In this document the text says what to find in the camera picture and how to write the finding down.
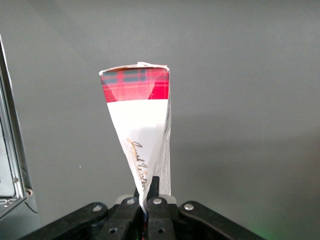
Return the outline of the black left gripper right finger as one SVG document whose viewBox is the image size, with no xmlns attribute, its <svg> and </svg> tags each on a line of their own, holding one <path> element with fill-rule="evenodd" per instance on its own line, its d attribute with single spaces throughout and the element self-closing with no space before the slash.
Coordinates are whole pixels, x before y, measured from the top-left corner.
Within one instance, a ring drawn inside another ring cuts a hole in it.
<svg viewBox="0 0 320 240">
<path fill-rule="evenodd" d="M 147 222 L 145 240 L 175 240 L 170 205 L 176 204 L 171 195 L 160 194 L 160 178 L 154 176 L 147 195 Z"/>
</svg>

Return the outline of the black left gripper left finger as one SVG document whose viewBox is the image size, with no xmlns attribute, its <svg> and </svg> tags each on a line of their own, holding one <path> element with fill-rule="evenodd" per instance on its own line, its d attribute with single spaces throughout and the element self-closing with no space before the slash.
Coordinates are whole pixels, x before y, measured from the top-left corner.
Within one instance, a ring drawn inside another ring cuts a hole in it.
<svg viewBox="0 0 320 240">
<path fill-rule="evenodd" d="M 98 234 L 99 240 L 138 240 L 141 207 L 137 197 L 125 198 Z"/>
</svg>

